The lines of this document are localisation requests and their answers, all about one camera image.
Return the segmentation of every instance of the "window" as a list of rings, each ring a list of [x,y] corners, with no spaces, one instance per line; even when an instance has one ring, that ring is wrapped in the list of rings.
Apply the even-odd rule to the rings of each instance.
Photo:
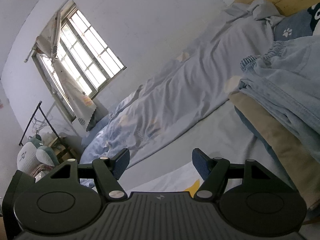
[[[65,15],[61,27],[57,56],[83,91],[93,98],[125,67],[75,5]],[[74,116],[50,59],[44,55],[33,58],[46,71],[42,76],[47,85],[54,86],[63,107]]]

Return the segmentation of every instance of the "black metal rack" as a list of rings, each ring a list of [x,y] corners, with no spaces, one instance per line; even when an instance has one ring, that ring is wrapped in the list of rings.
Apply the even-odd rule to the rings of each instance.
[[[23,146],[22,140],[23,140],[24,136],[26,135],[26,132],[27,132],[27,130],[28,130],[28,128],[29,128],[29,125],[30,125],[31,122],[32,122],[33,117],[36,115],[36,112],[37,112],[38,109],[39,109],[40,112],[41,112],[41,114],[43,115],[44,119],[46,120],[46,122],[47,122],[48,125],[50,126],[51,130],[53,131],[53,133],[54,133],[54,134],[56,135],[56,137],[58,138],[59,142],[67,149],[68,153],[69,153],[73,158],[75,158],[75,156],[74,156],[74,155],[72,154],[72,152],[69,150],[69,146],[61,139],[61,137],[57,134],[56,130],[53,128],[53,126],[52,126],[51,123],[49,122],[48,118],[45,116],[44,112],[43,112],[42,109],[41,109],[41,104],[42,104],[42,101],[39,101],[36,109],[34,110],[32,116],[31,116],[31,118],[30,118],[30,120],[29,120],[29,122],[28,122],[28,125],[27,125],[26,129],[24,130],[24,133],[23,133],[23,135],[22,135],[22,137],[21,137],[21,140],[20,140],[20,142],[19,142],[19,145],[22,145],[22,146]]]

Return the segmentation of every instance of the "curtain rod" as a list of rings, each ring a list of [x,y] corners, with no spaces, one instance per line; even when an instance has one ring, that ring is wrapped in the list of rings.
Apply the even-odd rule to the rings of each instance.
[[[66,3],[67,3],[68,1],[69,1],[69,0],[65,0],[65,2],[59,7],[59,9],[58,9],[57,11],[60,11],[60,10],[66,5]],[[28,56],[27,56],[27,58],[23,61],[24,63],[27,63],[27,62],[28,62],[29,57],[30,57],[32,51],[35,50],[35,49],[36,49],[36,47],[35,47],[35,45],[33,45],[33,47],[31,48],[31,50],[30,50],[30,52],[29,52],[29,54],[28,54]]]

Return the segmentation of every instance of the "ceiling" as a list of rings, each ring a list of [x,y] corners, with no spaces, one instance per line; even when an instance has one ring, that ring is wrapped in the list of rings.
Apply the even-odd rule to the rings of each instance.
[[[39,0],[0,0],[0,77],[12,44]]]

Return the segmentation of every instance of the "ribbed black surface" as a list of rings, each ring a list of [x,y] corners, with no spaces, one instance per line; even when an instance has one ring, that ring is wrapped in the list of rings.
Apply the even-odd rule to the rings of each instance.
[[[245,240],[303,239],[298,234],[278,238],[249,236],[223,221],[211,203],[194,201],[187,192],[133,193],[124,202],[111,203],[103,215],[81,232],[49,237],[24,233],[18,240]]]

